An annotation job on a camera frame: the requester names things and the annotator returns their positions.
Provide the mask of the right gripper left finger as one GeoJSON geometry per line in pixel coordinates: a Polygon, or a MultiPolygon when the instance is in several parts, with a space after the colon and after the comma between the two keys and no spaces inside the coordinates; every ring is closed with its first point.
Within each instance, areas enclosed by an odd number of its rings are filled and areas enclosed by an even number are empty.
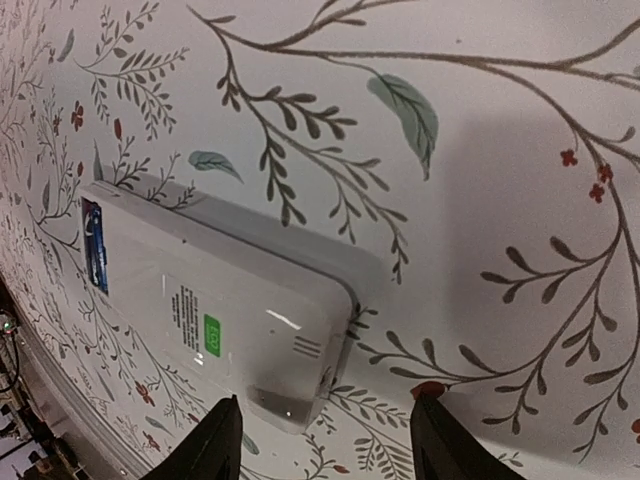
{"type": "Polygon", "coordinates": [[[219,400],[149,480],[238,480],[243,419],[235,395],[219,400]]]}

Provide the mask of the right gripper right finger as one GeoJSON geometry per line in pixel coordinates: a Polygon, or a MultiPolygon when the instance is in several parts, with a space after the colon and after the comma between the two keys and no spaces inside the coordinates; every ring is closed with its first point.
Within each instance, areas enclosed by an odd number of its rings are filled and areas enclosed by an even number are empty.
{"type": "Polygon", "coordinates": [[[435,397],[425,393],[416,397],[410,433],[416,479],[523,479],[484,448],[435,397]]]}

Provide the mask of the white remote control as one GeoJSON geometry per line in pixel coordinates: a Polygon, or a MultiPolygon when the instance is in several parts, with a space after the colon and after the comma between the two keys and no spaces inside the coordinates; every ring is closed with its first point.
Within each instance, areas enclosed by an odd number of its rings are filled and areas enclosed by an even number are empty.
{"type": "Polygon", "coordinates": [[[104,181],[107,304],[177,366],[299,434],[342,371],[350,321],[384,279],[372,253],[207,198],[194,216],[104,181]]]}

